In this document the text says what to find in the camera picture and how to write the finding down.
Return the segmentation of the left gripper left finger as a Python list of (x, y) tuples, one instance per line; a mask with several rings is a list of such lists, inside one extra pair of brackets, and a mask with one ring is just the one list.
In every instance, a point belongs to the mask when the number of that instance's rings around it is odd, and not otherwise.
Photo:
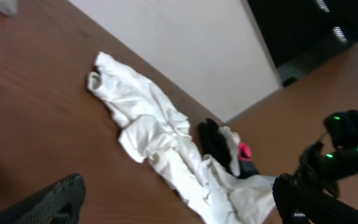
[(0, 211), (0, 224), (77, 224), (86, 196), (81, 174), (70, 174)]

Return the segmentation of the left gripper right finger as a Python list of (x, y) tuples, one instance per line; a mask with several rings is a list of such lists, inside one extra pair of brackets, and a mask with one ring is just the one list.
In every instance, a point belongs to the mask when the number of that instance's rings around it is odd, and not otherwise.
[(275, 179), (273, 197), (284, 223), (358, 224), (358, 210), (305, 184), (296, 184), (290, 174)]

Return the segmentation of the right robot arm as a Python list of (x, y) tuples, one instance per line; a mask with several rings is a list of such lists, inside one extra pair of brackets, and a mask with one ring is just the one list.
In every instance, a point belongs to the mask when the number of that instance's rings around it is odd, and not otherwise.
[(300, 156), (295, 179), (338, 198), (337, 182), (358, 174), (358, 111), (333, 113), (323, 124), (331, 138), (333, 152), (323, 154), (324, 144), (318, 139)]

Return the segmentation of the white t-shirt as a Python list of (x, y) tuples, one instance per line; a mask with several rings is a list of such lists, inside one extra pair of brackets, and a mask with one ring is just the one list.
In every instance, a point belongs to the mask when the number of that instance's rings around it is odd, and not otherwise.
[(190, 122), (152, 81), (100, 52), (87, 87), (120, 127), (118, 141), (134, 161), (148, 162), (206, 223), (263, 223), (275, 207), (273, 177), (238, 179), (201, 155)]

